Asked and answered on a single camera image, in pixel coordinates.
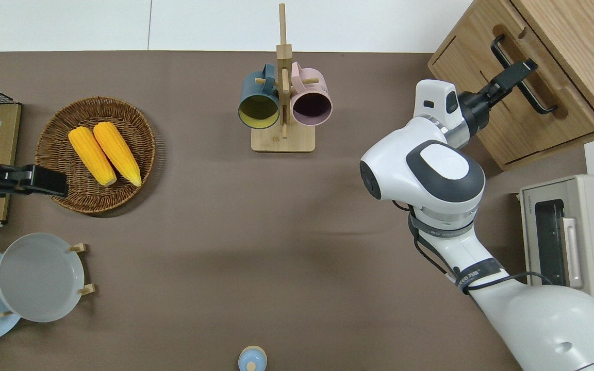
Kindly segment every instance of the wooden base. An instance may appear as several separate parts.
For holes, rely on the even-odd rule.
[[[283,139],[280,122],[267,129],[252,129],[252,150],[256,152],[308,153],[316,149],[316,128],[302,124],[289,124],[287,138]]]

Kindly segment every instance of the woven basket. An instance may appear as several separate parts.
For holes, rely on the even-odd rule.
[[[116,126],[134,155],[141,171],[141,186],[146,183],[155,162],[155,136],[146,118],[131,104],[116,98],[95,96],[78,100],[57,112],[40,134],[36,164],[68,176],[68,197],[52,197],[54,202],[84,214],[101,213],[121,206],[141,187],[135,187],[116,172],[109,187],[97,183],[68,140],[78,126],[89,129],[99,122]]]

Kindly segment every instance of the wooden mug rack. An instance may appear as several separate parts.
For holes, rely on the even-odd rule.
[[[299,124],[292,118],[290,91],[292,84],[292,45],[286,42],[286,5],[278,5],[281,44],[276,46],[276,86],[278,87],[278,122],[267,129],[251,129],[252,150],[256,152],[308,153],[316,149],[316,129]],[[265,80],[257,78],[257,83]],[[304,84],[318,82],[316,78],[303,80]]]

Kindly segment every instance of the gray plate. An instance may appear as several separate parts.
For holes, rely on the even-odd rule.
[[[15,314],[34,322],[56,321],[77,305],[84,268],[70,245],[55,235],[20,237],[0,262],[0,298]]]

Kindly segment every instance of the brown tabletop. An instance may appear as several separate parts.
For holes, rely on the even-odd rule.
[[[158,134],[139,195],[105,217],[16,195],[0,251],[47,232],[85,242],[97,293],[47,324],[0,338],[0,369],[236,370],[260,345],[268,370],[519,369],[471,299],[419,256],[406,215],[359,176],[363,153],[410,119],[430,54],[295,53],[327,78],[333,115],[309,154],[255,153],[238,120],[241,82],[262,52],[0,53],[0,90],[24,104],[16,163],[89,96],[133,104]],[[488,175],[476,230],[524,270],[519,187],[585,173],[582,148]]]

